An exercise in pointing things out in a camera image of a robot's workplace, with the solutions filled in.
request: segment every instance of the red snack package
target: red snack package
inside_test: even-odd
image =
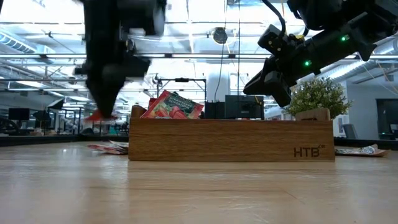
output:
[[[150,108],[150,106],[152,106],[152,104],[155,103],[156,100],[157,100],[157,98],[149,99],[148,108]]]
[[[175,112],[174,116],[172,117],[172,119],[186,119],[187,117],[185,116],[184,112],[182,112],[181,110],[178,110]]]
[[[203,105],[175,93],[163,91],[141,118],[197,119]]]

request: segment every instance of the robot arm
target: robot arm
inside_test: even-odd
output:
[[[85,14],[86,62],[75,73],[87,74],[86,85],[105,118],[111,116],[126,77],[144,78],[150,60],[134,56],[130,28],[162,35],[165,0],[80,0]]]
[[[268,0],[262,1],[272,7]],[[355,52],[367,61],[375,42],[397,32],[397,0],[288,0],[287,4],[307,29],[322,31],[304,41],[271,25],[258,44],[273,56],[243,90],[247,95],[272,95],[281,107],[290,103],[290,87],[299,78],[318,75],[321,68]]]

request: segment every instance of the htb logo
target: htb logo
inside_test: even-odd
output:
[[[325,145],[319,145],[318,147],[294,147],[294,157],[319,157],[320,149],[325,147]]]

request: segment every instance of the green led light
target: green led light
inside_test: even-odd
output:
[[[310,66],[311,64],[312,64],[312,62],[310,60],[307,60],[307,61],[304,62],[305,66]]]
[[[346,41],[346,40],[349,40],[349,35],[344,35],[344,36],[342,36],[342,37],[340,38],[340,40],[341,40],[342,42],[344,42],[344,41]]]

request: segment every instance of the red object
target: red object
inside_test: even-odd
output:
[[[181,110],[176,111],[172,119],[187,119],[187,116]]]
[[[114,119],[117,119],[117,117],[113,115],[110,118],[105,119],[99,110],[94,110],[94,113],[91,116],[85,118],[86,121],[105,121]]]
[[[157,98],[151,98],[151,99],[149,99],[148,108],[150,108],[150,106],[152,106],[152,104],[155,103],[156,100],[157,100]]]
[[[197,119],[202,109],[203,105],[165,90],[141,118]]]

